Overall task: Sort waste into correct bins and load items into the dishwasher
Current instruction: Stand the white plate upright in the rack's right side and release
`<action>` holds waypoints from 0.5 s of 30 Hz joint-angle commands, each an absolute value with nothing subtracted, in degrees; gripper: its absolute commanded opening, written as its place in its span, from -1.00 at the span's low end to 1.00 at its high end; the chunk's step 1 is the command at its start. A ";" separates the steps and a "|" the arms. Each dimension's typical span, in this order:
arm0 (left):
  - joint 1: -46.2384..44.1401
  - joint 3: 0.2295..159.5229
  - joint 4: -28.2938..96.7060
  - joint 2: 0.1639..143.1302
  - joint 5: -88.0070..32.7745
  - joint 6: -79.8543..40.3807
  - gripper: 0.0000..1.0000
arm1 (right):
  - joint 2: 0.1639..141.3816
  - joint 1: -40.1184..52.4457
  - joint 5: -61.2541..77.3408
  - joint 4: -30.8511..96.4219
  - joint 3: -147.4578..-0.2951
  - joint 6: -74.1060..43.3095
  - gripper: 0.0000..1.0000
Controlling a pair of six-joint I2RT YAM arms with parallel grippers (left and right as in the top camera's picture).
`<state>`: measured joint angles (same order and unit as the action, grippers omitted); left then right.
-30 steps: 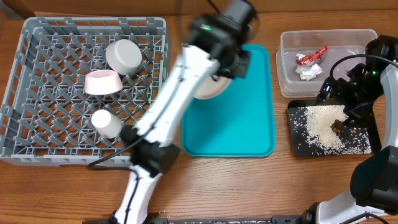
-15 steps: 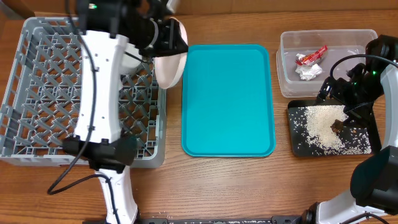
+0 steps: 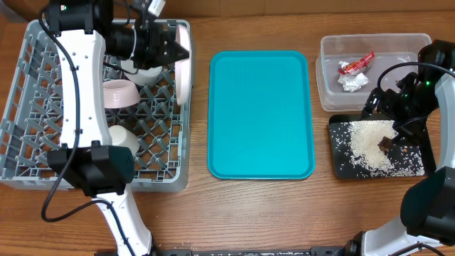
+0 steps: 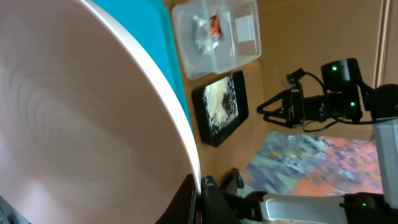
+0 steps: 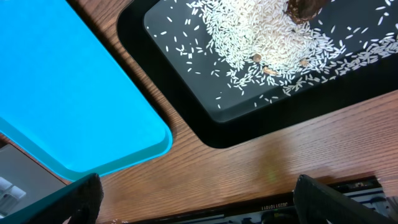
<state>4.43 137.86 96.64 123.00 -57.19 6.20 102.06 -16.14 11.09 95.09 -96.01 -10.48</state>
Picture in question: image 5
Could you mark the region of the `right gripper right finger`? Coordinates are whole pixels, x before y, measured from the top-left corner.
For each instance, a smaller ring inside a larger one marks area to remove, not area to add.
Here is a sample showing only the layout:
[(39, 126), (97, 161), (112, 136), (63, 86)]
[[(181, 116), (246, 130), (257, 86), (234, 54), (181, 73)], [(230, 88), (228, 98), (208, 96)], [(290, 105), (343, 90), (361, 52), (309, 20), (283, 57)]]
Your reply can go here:
[(300, 223), (396, 223), (308, 175), (300, 175), (297, 179), (294, 204)]

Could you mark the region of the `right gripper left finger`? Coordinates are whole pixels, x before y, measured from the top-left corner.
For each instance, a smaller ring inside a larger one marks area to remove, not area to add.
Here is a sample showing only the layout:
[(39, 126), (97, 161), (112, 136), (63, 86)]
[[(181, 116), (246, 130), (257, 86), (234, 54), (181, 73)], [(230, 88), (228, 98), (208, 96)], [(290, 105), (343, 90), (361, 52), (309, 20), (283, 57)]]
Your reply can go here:
[(103, 199), (98, 174), (88, 174), (16, 213), (2, 224), (91, 223), (95, 224)]

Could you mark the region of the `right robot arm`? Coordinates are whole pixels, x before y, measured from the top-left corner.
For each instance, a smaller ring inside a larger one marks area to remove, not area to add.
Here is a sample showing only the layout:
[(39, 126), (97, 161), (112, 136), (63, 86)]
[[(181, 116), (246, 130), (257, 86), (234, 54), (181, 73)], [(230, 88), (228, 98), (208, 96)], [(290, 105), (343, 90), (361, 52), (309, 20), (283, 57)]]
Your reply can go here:
[[(1, 217), (62, 189), (65, 184), (10, 144), (1, 144)], [(375, 177), (332, 188), (385, 217), (397, 219), (397, 197), (386, 197)], [(298, 223), (291, 193), (153, 219), (152, 223)]]

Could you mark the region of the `white rice pile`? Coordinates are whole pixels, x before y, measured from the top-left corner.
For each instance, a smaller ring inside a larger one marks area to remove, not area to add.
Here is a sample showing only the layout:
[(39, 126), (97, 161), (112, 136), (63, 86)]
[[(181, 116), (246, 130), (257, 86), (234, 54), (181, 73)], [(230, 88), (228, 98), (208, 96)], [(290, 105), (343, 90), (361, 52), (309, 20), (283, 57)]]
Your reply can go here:
[(144, 27), (208, 111), (250, 109), (397, 53), (396, 1), (159, 1)]

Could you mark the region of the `brown food scrap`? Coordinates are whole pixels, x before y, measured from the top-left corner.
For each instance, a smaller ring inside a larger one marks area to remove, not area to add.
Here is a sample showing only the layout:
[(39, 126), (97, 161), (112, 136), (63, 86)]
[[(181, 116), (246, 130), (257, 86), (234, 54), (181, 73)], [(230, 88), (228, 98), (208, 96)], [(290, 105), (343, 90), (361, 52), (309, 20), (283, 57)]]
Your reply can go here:
[(296, 24), (303, 24), (318, 15), (329, 0), (289, 0), (286, 14)]

